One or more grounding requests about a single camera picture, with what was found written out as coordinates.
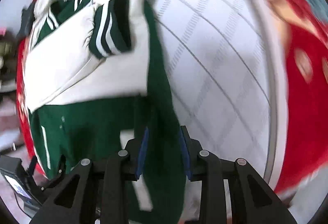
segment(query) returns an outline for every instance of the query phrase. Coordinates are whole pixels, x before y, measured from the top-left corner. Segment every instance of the clothing pile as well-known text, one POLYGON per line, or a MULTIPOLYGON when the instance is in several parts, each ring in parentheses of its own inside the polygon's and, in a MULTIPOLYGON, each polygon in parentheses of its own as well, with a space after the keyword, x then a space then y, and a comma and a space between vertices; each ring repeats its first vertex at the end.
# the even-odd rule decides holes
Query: clothing pile
POLYGON ((28 152, 52 178, 61 155, 69 172, 148 129, 130 220, 197 219, 201 188, 185 184, 179 125, 220 158, 248 160, 278 194, 327 161, 317 118, 327 33, 305 0, 37 0, 34 15, 17 72, 28 152))
POLYGON ((17 58, 15 48, 5 28, 0 27, 0 99, 1 93, 16 89, 17 58))

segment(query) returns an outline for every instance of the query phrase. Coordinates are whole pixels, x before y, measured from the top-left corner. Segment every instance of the white cloth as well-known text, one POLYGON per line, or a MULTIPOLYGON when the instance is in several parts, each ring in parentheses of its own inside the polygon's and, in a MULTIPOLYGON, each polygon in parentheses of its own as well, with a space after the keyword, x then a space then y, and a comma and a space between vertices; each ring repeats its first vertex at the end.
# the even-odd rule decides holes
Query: white cloth
POLYGON ((31 112, 42 105, 66 105, 104 97, 147 94, 149 30, 144 0, 129 0, 132 51, 110 56, 102 64, 88 48, 99 5, 93 0, 27 56, 26 103, 31 112))
POLYGON ((85 7, 44 38, 25 63, 26 104, 33 113, 99 66, 89 51, 99 5, 85 7))

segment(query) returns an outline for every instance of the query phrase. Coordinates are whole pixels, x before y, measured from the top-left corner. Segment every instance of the black cable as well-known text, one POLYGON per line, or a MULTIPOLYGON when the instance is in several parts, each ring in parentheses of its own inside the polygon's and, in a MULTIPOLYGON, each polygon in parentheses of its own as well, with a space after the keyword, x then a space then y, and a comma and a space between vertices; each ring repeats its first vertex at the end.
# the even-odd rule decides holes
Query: black cable
POLYGON ((32 219, 32 218, 31 218, 27 213, 25 213, 24 210, 20 207, 20 205, 19 205, 19 203, 18 203, 18 200, 17 200, 16 193, 15 193, 14 191, 13 191, 13 193, 14 193, 14 195, 15 195, 16 203, 17 203, 19 209, 20 209, 25 215, 27 215, 30 219, 32 219))

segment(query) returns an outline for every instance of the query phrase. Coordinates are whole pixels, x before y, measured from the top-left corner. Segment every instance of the floor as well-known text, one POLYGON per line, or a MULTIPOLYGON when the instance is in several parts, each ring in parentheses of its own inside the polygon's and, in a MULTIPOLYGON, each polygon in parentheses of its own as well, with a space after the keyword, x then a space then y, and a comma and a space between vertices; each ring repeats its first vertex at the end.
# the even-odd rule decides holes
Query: floor
MULTIPOLYGON (((25 169, 28 167, 29 158, 25 147, 22 147, 17 151, 11 152, 8 155, 12 157, 21 158, 23 167, 25 169)), ((36 171, 34 174, 34 179, 38 184, 41 181, 43 181, 45 178, 39 173, 37 173, 36 171)), ((4 203, 6 204, 6 206, 8 207, 9 211, 19 222, 19 224, 28 224, 30 222, 31 219, 27 217, 24 213, 22 213, 21 210, 18 208, 13 190, 11 189, 9 183, 1 175, 0 175, 0 196, 3 199, 4 203)), ((20 198, 18 198, 18 202, 20 204, 20 207, 23 208, 23 202, 20 198)))

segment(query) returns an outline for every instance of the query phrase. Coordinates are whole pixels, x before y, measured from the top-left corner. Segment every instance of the small display screen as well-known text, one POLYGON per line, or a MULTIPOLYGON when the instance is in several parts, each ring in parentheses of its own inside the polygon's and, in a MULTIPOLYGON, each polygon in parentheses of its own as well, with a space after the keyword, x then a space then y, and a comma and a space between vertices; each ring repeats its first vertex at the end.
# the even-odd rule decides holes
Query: small display screen
POLYGON ((32 199, 28 193, 26 191, 24 191, 24 189, 22 188, 22 186, 13 178, 5 175, 5 178, 7 179, 7 181, 10 183, 10 185, 12 186, 12 188, 20 195, 25 196, 28 199, 32 199))

